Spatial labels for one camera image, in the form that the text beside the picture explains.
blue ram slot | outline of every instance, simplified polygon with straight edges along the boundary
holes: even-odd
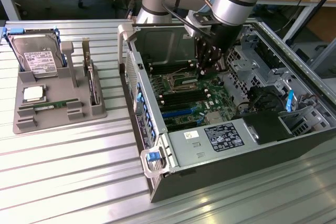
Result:
[[[162,117],[163,118],[174,118],[176,116],[181,116],[181,115],[191,115],[194,113],[195,109],[196,108],[191,108],[188,110],[180,110],[180,111],[162,113]]]

slotted aluminum surface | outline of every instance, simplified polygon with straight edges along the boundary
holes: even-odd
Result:
[[[76,63],[82,61],[81,39],[89,37],[108,116],[14,135],[18,63],[2,39],[1,224],[336,222],[336,141],[300,159],[151,204],[117,70],[117,26],[122,22],[7,23],[7,28],[57,25],[61,39],[73,41]]]

gray component tray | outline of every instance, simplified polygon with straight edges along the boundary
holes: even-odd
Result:
[[[99,96],[100,104],[92,106],[90,103],[90,94],[89,94],[89,83],[88,79],[84,74],[83,66],[74,67],[76,73],[76,79],[78,87],[74,88],[71,80],[71,76],[60,77],[48,77],[36,79],[36,81],[25,81],[22,82],[22,78],[19,73],[17,78],[17,89],[16,89],[16,98],[15,98],[15,112],[14,112],[14,123],[13,123],[13,132],[15,134],[21,134],[31,131],[44,130],[51,127],[57,127],[67,124],[80,123],[100,118],[105,118],[107,112],[105,109],[104,99],[101,92],[101,86],[99,82],[98,72],[95,69],[94,75],[96,80],[97,94]],[[31,86],[42,86],[46,85],[45,95],[47,96],[47,102],[56,102],[64,101],[70,99],[78,99],[81,104],[81,111],[83,116],[71,116],[69,119],[68,112],[70,111],[68,107],[35,111],[35,114],[32,114],[35,125],[27,124],[31,126],[19,127],[17,124],[20,120],[24,119],[24,116],[19,116],[18,111],[19,107],[22,106],[23,100],[23,88]]]

metal handle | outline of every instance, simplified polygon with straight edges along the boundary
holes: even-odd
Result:
[[[159,170],[152,171],[152,170],[149,169],[146,156],[147,156],[147,154],[149,154],[151,152],[160,152],[160,147],[155,146],[153,148],[143,150],[141,152],[140,159],[141,159],[141,163],[142,163],[142,167],[143,167],[145,176],[147,178],[155,178],[155,177],[158,177],[160,174],[169,172],[168,164],[166,164],[166,166],[164,168],[161,168]]]

robotic arm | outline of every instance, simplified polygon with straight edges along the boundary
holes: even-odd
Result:
[[[196,40],[197,69],[199,76],[202,76],[216,66],[235,42],[257,1],[142,0],[137,23],[170,23],[171,14],[179,18]],[[194,12],[190,12],[184,20],[173,12],[176,8]]]

